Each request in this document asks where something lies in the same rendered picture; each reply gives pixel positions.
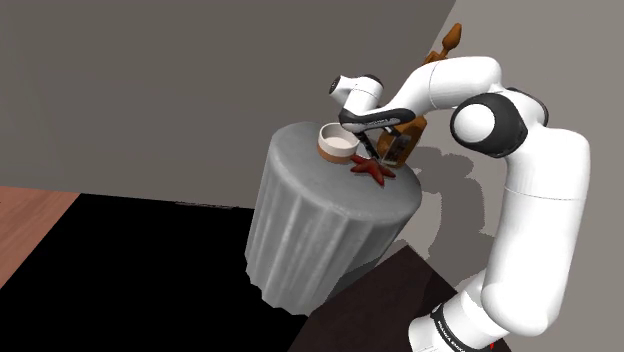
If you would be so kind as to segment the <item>red starfish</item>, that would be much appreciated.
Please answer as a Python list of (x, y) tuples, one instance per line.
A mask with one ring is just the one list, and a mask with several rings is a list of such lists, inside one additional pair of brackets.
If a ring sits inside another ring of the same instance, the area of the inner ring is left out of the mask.
[(350, 160), (354, 163), (354, 166), (350, 169), (351, 172), (368, 174), (381, 187), (385, 186), (386, 178), (394, 179), (396, 177), (392, 170), (380, 164), (375, 158), (364, 158), (355, 154), (350, 157)]

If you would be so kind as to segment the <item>amber bottle with brown stopper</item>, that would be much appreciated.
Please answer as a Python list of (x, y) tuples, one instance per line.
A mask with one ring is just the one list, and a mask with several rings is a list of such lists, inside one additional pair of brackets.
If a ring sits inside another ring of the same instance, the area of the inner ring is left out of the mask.
[[(454, 24), (442, 40), (442, 50), (431, 51), (423, 64), (446, 59), (448, 53), (459, 45), (461, 35), (462, 24)], [(377, 152), (382, 157), (382, 162), (392, 168), (403, 166), (418, 144), (426, 126), (427, 120), (420, 115), (409, 123), (396, 126), (397, 135), (387, 131), (382, 132), (377, 141)]]

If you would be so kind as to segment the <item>white and brown bowl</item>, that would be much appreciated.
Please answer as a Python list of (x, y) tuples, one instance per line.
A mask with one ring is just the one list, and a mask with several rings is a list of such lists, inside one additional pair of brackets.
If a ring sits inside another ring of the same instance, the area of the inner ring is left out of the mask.
[(332, 163), (344, 164), (356, 154), (360, 140), (339, 123), (323, 125), (318, 133), (317, 151), (319, 155)]

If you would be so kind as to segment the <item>round grey draped table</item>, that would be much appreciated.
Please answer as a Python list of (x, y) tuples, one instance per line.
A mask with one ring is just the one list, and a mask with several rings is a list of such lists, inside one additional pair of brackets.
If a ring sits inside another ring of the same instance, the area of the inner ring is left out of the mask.
[(422, 200), (409, 167), (379, 185), (323, 159), (320, 129), (299, 122), (273, 134), (245, 250), (262, 299), (291, 314), (310, 314), (370, 271)]

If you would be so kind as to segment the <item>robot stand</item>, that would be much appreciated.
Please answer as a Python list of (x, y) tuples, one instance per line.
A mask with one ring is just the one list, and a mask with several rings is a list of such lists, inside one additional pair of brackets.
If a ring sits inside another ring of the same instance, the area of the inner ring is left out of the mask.
[(412, 352), (410, 322), (455, 294), (406, 245), (313, 311), (287, 352)]

